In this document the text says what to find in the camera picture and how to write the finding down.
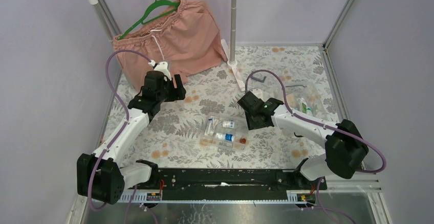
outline patterned mat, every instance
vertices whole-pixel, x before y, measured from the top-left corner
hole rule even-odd
[[[286,83],[314,83],[330,119],[338,121],[318,47],[237,47],[236,58],[244,79],[254,70],[268,69]],[[267,76],[265,83],[251,80],[249,88],[258,87],[270,92],[279,89],[271,75],[264,76]],[[224,62],[189,76],[185,89],[185,100],[161,105],[160,112],[128,150],[122,166],[145,159],[159,167],[291,169],[302,159],[324,152],[316,143],[305,138],[286,137],[279,128],[273,127],[249,131],[249,145],[242,152],[202,145],[199,140],[209,113],[245,117],[236,103],[243,92]],[[126,103],[136,94],[124,76],[118,94]],[[122,106],[115,100],[104,138],[113,132],[123,117]]]

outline pink fabric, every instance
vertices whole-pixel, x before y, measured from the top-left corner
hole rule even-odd
[[[161,47],[170,73],[180,74],[183,83],[187,76],[202,72],[220,64],[226,55],[222,50],[220,29],[214,21],[208,5],[203,0],[177,0],[180,5],[176,12],[158,18],[138,31],[126,35],[122,40],[113,40],[114,50],[130,49],[145,54],[156,62],[162,56]],[[152,68],[142,57],[133,53],[117,55],[121,68],[138,91],[143,86],[145,75]]]

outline clothes hanger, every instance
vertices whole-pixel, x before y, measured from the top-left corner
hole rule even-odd
[[[123,34],[118,38],[118,40],[123,39],[123,38],[124,38],[128,33],[130,33],[130,32],[131,32],[131,31],[132,31],[136,26],[138,26],[140,23],[141,23],[142,25],[145,25],[145,24],[147,24],[147,23],[149,23],[149,22],[152,22],[152,21],[156,20],[157,18],[160,18],[160,17],[163,17],[163,16],[165,16],[165,15],[168,15],[168,14],[170,14],[170,13],[175,12],[175,11],[178,9],[178,7],[179,7],[180,4],[181,4],[181,3],[174,3],[174,2],[171,2],[171,1],[169,1],[169,0],[155,0],[155,2],[153,2],[151,5],[149,5],[149,7],[146,9],[146,11],[145,11],[145,13],[143,14],[143,16],[142,16],[142,17],[141,17],[137,22],[135,22],[134,25],[132,25],[130,28],[128,28],[128,30],[125,31],[125,33],[123,33]],[[156,8],[158,8],[158,7],[160,7],[160,6],[173,6],[173,7],[175,7],[175,8],[174,8],[174,9],[171,9],[171,10],[169,10],[169,11],[163,13],[163,14],[160,14],[160,15],[158,15],[158,16],[155,17],[155,18],[152,18],[152,19],[150,19],[150,20],[144,22],[145,19],[149,16],[149,14],[150,14],[154,9],[156,9]]]

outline cable clip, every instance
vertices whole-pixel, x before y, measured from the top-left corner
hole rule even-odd
[[[157,66],[157,63],[155,62],[155,60],[151,59],[150,62],[148,63],[150,66],[152,66],[152,68],[155,68]]]

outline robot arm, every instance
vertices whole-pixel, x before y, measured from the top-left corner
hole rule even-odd
[[[150,63],[153,71],[146,74],[141,92],[128,104],[129,118],[124,118],[109,138],[91,155],[83,153],[77,161],[77,191],[87,196],[90,175],[101,157],[92,185],[92,198],[114,204],[122,192],[138,183],[153,181],[152,173],[156,165],[148,161],[119,168],[127,150],[132,146],[139,133],[148,126],[160,111],[161,103],[185,98],[185,88],[180,75],[175,75],[175,88],[167,62]]]
[[[325,149],[325,154],[305,159],[297,167],[309,181],[331,174],[350,179],[368,153],[368,147],[353,138],[325,128],[325,126],[306,122],[295,117],[294,114],[360,137],[356,126],[349,120],[333,123],[296,110],[293,110],[293,114],[291,114],[282,101],[270,98],[264,102],[252,92],[246,93],[238,101],[238,104],[246,113],[249,130],[269,126],[279,127],[283,130],[288,129],[314,141]]]

